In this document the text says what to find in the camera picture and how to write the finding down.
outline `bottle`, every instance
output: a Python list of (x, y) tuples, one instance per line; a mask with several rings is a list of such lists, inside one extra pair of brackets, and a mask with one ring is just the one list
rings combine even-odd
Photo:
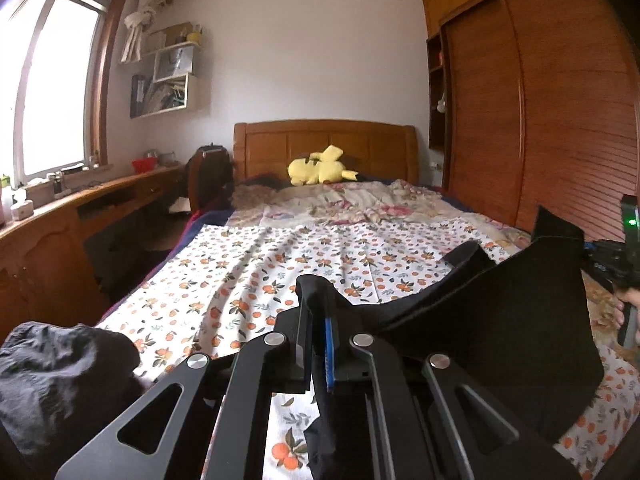
[(2, 202), (2, 217), (4, 222), (8, 222), (11, 219), (11, 206), (14, 204), (14, 192), (11, 189), (11, 178), (9, 175), (0, 177), (0, 184), (2, 185), (2, 195), (0, 198), (0, 202)]

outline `window pane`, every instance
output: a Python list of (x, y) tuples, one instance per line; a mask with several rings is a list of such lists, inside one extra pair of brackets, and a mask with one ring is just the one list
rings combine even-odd
[(0, 42), (2, 84), (0, 85), (0, 173), (14, 174), (15, 100), (29, 43), (44, 0), (28, 0), (14, 18), (2, 26), (0, 36), (11, 41)]
[(24, 173), (84, 160), (84, 97), (98, 13), (53, 3), (33, 54), (22, 142)]

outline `stuffed animal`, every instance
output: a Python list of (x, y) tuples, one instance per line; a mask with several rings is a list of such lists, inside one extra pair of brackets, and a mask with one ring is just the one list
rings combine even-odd
[(356, 180), (356, 171), (347, 171), (338, 159), (344, 152), (337, 146), (329, 146), (322, 153), (312, 153), (306, 158), (297, 158), (289, 164), (289, 177), (294, 186), (340, 182), (342, 179)]

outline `bed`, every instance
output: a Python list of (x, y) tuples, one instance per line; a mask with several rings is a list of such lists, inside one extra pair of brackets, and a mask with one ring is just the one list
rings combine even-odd
[[(242, 184), (264, 174), (282, 181), (287, 161), (329, 143), (344, 149), (348, 168), (379, 180), (279, 190)], [(462, 212), (441, 194), (415, 186), (417, 141), (410, 126), (242, 123), (234, 133), (234, 161), (233, 209), (196, 213), (161, 268), (100, 323), (133, 341), (140, 376), (154, 380), (193, 351), (214, 358), (237, 352), (272, 330), (277, 314), (297, 305), (294, 284), (301, 273), (326, 277), (353, 303), (381, 303), (436, 283), (449, 272), (442, 256), (466, 240), (480, 242), (497, 262), (529, 241), (522, 231)], [(592, 405), (555, 448), (582, 478), (600, 472), (615, 478), (607, 460), (625, 447), (623, 437), (640, 412), (632, 365), (637, 356), (615, 342), (610, 296), (584, 279), (606, 373)], [(303, 430), (317, 416), (313, 391), (273, 397), (265, 479), (310, 478)], [(274, 457), (277, 444), (295, 460)]]

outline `gray fabric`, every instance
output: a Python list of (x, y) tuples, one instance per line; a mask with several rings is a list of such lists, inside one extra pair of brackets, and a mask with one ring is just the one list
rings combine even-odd
[(28, 322), (0, 347), (0, 421), (43, 479), (142, 392), (140, 357), (123, 334)]

